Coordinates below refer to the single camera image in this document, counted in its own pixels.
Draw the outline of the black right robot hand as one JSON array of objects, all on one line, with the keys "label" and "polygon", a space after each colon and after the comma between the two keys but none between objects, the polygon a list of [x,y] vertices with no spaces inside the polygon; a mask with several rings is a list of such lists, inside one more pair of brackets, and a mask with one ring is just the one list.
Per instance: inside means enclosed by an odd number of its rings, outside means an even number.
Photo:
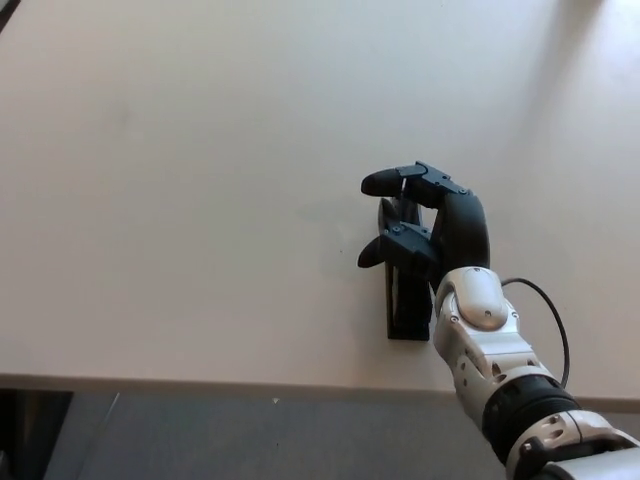
[{"label": "black right robot hand", "polygon": [[378,197],[378,230],[357,265],[385,263],[432,285],[462,267],[490,266],[490,242],[480,199],[451,176],[417,162],[366,176],[361,192]]}]

